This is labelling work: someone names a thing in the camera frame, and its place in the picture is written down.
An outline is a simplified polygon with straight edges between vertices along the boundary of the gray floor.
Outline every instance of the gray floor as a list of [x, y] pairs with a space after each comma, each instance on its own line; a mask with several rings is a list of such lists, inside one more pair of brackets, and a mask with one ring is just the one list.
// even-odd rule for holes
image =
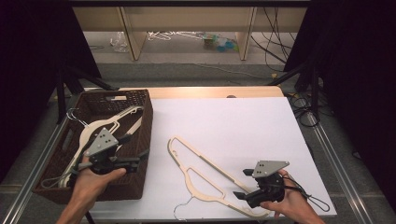
[[[266, 85], [273, 77], [283, 73], [283, 63], [251, 43], [246, 61], [239, 60], [239, 54], [233, 49], [218, 52], [205, 48], [202, 40], [172, 35], [171, 40], [154, 39], [147, 41], [143, 53], [137, 62], [130, 60], [129, 53], [116, 53], [109, 45], [111, 33], [87, 33], [92, 54], [98, 63], [103, 81], [118, 87], [160, 87], [160, 86], [256, 86]], [[234, 39], [230, 33], [222, 36]], [[266, 47], [267, 42], [262, 34], [254, 34], [256, 40]], [[282, 42], [292, 46], [290, 34], [282, 34]], [[269, 50], [278, 57], [284, 57], [280, 47], [269, 45]], [[294, 92], [293, 77], [281, 84], [284, 92]], [[85, 87], [94, 87], [82, 81]], [[331, 108], [320, 109], [320, 125], [327, 134], [334, 151], [343, 164], [350, 181], [367, 208], [373, 223], [396, 223], [396, 216], [387, 200], [371, 177], [367, 168], [352, 156], [353, 146], [340, 127], [337, 119], [331, 116]], [[47, 111], [39, 118], [31, 144], [25, 148], [15, 161], [7, 177], [0, 185], [0, 219], [3, 220], [7, 210], [18, 195], [21, 186], [28, 179], [42, 149], [46, 146], [57, 119], [57, 102], [55, 96], [49, 99]], [[301, 125], [305, 141], [313, 149], [313, 156], [327, 191], [332, 198], [338, 215], [327, 217], [327, 223], [359, 223], [344, 193], [334, 169], [326, 156], [322, 143], [318, 140], [314, 128]], [[19, 223], [54, 223], [64, 206], [52, 203], [45, 198], [31, 195], [29, 203], [19, 219]], [[292, 223], [288, 219], [268, 223]]]

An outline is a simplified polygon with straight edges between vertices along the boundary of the hand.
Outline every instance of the hand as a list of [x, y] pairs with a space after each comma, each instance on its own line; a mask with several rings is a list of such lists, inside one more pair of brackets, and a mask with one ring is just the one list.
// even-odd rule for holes
[[[285, 170], [279, 170], [278, 172], [283, 177], [289, 177], [288, 172]], [[296, 187], [291, 180], [287, 178], [284, 178], [283, 180], [285, 186]], [[303, 195], [294, 189], [285, 189], [285, 197], [282, 202], [262, 202], [260, 203], [260, 206], [265, 209], [275, 211], [275, 218], [278, 218], [280, 214], [283, 214], [301, 224], [324, 223]]]
[[[89, 158], [84, 156], [82, 162], [88, 161]], [[96, 198], [103, 193], [107, 184], [122, 177], [125, 173], [124, 168], [114, 170], [106, 175], [97, 175], [88, 168], [80, 171], [70, 202], [57, 223], [79, 223], [84, 215], [93, 208]]]

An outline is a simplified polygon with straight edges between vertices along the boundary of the blue object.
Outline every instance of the blue object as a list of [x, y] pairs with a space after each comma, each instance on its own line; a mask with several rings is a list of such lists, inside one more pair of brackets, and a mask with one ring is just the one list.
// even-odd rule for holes
[[231, 41], [225, 42], [225, 48], [227, 48], [227, 49], [233, 49], [233, 42], [231, 42]]

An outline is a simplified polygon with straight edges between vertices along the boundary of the white table surface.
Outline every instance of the white table surface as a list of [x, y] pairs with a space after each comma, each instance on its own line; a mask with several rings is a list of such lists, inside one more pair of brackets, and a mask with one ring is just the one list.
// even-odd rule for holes
[[[177, 221], [174, 209], [186, 203], [191, 194], [184, 175], [167, 151], [167, 142], [178, 135], [201, 151], [216, 165], [244, 182], [252, 190], [257, 182], [242, 170], [254, 169], [257, 161], [289, 161], [285, 169], [311, 194], [331, 208], [322, 216], [335, 216], [329, 194], [318, 174], [305, 140], [293, 116], [287, 98], [214, 98], [214, 99], [151, 99], [154, 109], [148, 171], [141, 200], [98, 202], [91, 210], [95, 220], [106, 221]], [[180, 153], [188, 151], [174, 144]], [[223, 189], [226, 200], [249, 208], [245, 201], [235, 199], [236, 185], [210, 170], [207, 165], [189, 154], [181, 156], [184, 165], [193, 165], [206, 173]], [[201, 192], [218, 195], [205, 181], [193, 177], [194, 186]], [[197, 220], [249, 220], [248, 217], [216, 202], [192, 199], [176, 210], [178, 218]]]

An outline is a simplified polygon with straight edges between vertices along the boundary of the beige hanger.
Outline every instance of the beige hanger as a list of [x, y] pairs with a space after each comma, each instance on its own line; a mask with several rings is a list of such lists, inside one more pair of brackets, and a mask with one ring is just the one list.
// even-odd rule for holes
[[114, 133], [119, 127], [119, 119], [122, 119], [123, 117], [125, 117], [128, 114], [132, 114], [132, 113], [136, 113], [136, 111], [138, 109], [143, 109], [144, 107], [142, 105], [132, 105], [124, 110], [122, 110], [120, 113], [118, 113], [117, 115], [111, 117], [110, 119], [100, 119], [100, 120], [96, 120], [90, 124], [84, 124], [84, 130], [81, 132], [81, 135], [79, 137], [79, 145], [78, 145], [78, 150], [75, 154], [75, 156], [73, 157], [73, 159], [69, 162], [69, 164], [67, 165], [66, 169], [64, 169], [64, 173], [62, 176], [65, 176], [65, 178], [63, 178], [62, 180], [59, 181], [59, 188], [66, 188], [67, 185], [67, 181], [70, 178], [70, 172], [72, 167], [76, 164], [76, 161], [79, 157], [79, 154], [81, 153], [81, 150], [85, 147], [85, 145], [87, 145], [88, 141], [91, 138], [92, 133], [97, 130], [98, 128], [101, 128], [102, 126], [105, 126], [107, 124], [111, 124], [113, 123], [113, 126], [109, 129], [109, 131], [111, 133]]
[[[183, 140], [181, 137], [179, 136], [174, 136], [171, 139], [169, 139], [168, 141], [168, 151], [170, 153], [170, 155], [172, 156], [172, 158], [175, 160], [176, 164], [178, 165], [178, 167], [180, 168], [180, 170], [183, 172], [184, 175], [184, 179], [186, 182], [186, 186], [187, 189], [189, 190], [191, 197], [192, 198], [197, 198], [199, 200], [205, 201], [205, 202], [218, 202], [218, 203], [222, 203], [230, 208], [232, 208], [233, 210], [244, 214], [247, 217], [252, 217], [255, 219], [260, 219], [263, 217], [267, 217], [270, 214], [270, 211], [265, 210], [262, 213], [256, 214], [253, 213], [253, 211], [247, 207], [239, 207], [235, 204], [232, 204], [228, 201], [225, 200], [225, 196], [226, 196], [226, 192], [221, 189], [219, 186], [217, 186], [215, 183], [213, 183], [210, 179], [208, 179], [206, 176], [204, 176], [203, 174], [201, 174], [197, 169], [193, 168], [193, 167], [185, 167], [181, 161], [179, 160], [178, 156], [177, 156], [177, 151], [174, 150], [172, 148], [172, 144], [173, 142], [177, 140], [178, 142], [180, 142], [183, 146], [185, 146], [186, 148], [188, 148], [191, 152], [193, 152], [195, 155], [197, 155], [200, 159], [202, 159], [203, 161], [205, 161], [207, 164], [209, 164], [211, 167], [213, 167], [214, 169], [216, 169], [218, 172], [220, 172], [222, 175], [224, 175], [225, 177], [227, 177], [230, 181], [234, 182], [236, 186], [238, 186], [239, 188], [243, 189], [246, 193], [250, 193], [251, 190], [248, 189], [248, 187], [246, 185], [244, 185], [242, 182], [240, 182], [239, 180], [233, 178], [231, 175], [227, 174], [226, 171], [222, 170], [220, 167], [218, 167], [213, 161], [211, 161], [208, 157], [206, 157], [205, 155], [203, 155], [200, 151], [198, 151], [197, 149], [195, 149], [193, 146], [191, 146], [190, 144], [188, 144], [185, 140]], [[210, 185], [212, 185], [215, 189], [217, 189], [219, 192], [221, 192], [221, 196], [220, 197], [216, 197], [216, 196], [210, 196], [210, 195], [206, 195], [202, 192], [200, 192], [199, 190], [197, 190], [194, 185], [191, 182], [191, 178], [190, 175], [188, 173], [189, 170], [194, 171], [196, 174], [198, 174], [202, 179], [204, 179], [207, 183], [209, 183]]]

